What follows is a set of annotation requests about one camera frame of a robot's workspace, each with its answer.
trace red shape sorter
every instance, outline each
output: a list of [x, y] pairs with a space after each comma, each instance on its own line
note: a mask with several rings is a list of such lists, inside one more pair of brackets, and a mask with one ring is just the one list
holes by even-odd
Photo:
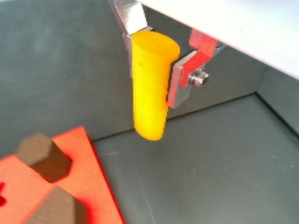
[[0, 159], [0, 196], [5, 200], [0, 205], [0, 223], [25, 223], [59, 186], [87, 206], [90, 224], [123, 224], [87, 131], [79, 127], [52, 140], [72, 160], [70, 175], [54, 184], [15, 155]]

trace yellow cylinder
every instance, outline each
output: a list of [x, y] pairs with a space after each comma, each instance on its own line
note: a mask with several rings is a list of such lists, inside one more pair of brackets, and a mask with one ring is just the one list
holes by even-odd
[[139, 31], [132, 35], [135, 130], [152, 141], [164, 135], [171, 64], [179, 54], [179, 45], [162, 33]]

